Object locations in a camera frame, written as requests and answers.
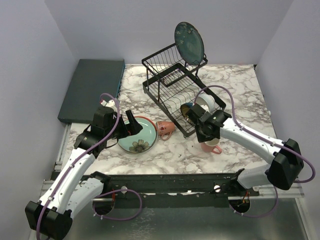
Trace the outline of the plain pink mug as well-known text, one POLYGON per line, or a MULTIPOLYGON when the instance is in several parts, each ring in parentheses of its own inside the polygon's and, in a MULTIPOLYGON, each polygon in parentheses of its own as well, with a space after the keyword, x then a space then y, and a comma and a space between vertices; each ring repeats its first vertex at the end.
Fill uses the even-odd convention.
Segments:
POLYGON ((214 138, 210 141, 202 142, 200 146, 205 153, 220 155, 222 153, 222 149, 219 147, 219 143, 220 140, 218 138, 214 138))

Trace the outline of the white bowl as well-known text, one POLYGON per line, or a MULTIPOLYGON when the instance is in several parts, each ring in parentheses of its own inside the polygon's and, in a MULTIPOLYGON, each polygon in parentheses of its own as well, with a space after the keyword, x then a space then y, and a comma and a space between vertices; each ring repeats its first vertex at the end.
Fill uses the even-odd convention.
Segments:
POLYGON ((196 98, 195 103, 209 113, 213 113, 215 111, 215 99, 209 94, 201 93, 196 98))

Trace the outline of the dark bowl beige inside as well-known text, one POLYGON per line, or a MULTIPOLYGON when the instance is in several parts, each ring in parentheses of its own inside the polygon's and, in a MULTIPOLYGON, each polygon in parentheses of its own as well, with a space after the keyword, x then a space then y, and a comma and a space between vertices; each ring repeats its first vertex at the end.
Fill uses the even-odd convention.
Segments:
POLYGON ((184 103, 180 106, 180 112, 183 116, 183 118, 189 123, 189 124, 193 124, 193 122, 189 119, 189 117, 187 116, 187 112, 190 110, 190 108, 193 106, 192 102, 187 102, 184 103))

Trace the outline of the printed salmon coffee mug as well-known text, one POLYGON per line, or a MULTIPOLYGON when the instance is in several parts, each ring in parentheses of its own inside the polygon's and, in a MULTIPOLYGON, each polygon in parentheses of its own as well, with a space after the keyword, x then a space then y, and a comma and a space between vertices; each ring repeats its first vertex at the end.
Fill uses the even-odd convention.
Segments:
POLYGON ((167 141, 175 131, 175 124, 171 121, 158 121, 156 122, 156 128, 161 139, 167 141))

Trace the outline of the black wire dish rack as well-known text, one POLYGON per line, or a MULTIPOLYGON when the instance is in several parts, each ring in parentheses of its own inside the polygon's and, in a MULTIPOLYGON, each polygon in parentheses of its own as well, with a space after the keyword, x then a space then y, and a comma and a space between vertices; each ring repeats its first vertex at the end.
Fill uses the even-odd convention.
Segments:
POLYGON ((193 103, 198 92, 206 85, 198 76, 199 69, 208 60, 203 58, 199 65, 188 64, 180 55, 176 44, 171 44, 141 60, 146 68, 146 81, 142 88, 155 104, 165 113, 185 138, 195 133, 181 113, 181 105, 193 103))

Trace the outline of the blue glazed floral plate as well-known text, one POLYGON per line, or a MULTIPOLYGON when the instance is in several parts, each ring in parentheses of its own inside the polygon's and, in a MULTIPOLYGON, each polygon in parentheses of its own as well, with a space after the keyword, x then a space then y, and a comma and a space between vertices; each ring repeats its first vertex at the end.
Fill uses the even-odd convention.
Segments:
POLYGON ((199 65, 205 55, 204 43, 198 30, 188 22, 180 22, 174 31, 177 50, 189 65, 199 65))

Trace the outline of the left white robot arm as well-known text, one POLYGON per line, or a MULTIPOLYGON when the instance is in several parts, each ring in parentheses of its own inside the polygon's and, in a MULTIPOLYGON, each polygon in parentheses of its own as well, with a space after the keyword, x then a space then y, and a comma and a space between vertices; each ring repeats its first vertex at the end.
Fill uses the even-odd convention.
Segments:
POLYGON ((68 162, 49 189, 36 202, 25 207, 27 221, 36 232, 36 239, 62 240, 71 229, 75 216, 95 197, 114 196, 118 190, 112 187, 111 177, 101 172, 92 173, 79 189, 86 170, 107 148, 108 140, 120 140, 139 134, 143 127, 131 110, 123 120, 117 105, 100 106, 93 122, 78 135, 68 162))

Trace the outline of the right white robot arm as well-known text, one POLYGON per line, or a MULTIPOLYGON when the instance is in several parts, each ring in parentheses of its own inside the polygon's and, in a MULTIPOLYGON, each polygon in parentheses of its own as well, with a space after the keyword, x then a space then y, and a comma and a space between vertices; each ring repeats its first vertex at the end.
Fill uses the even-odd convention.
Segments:
POLYGON ((230 180, 230 191, 241 196, 255 186, 273 185, 289 190, 304 168, 299 144, 268 137, 246 126, 238 126, 232 116, 223 110, 209 113, 195 104, 186 112, 186 118, 195 128, 199 143, 225 138, 261 157, 266 164, 251 169, 238 170, 230 180))

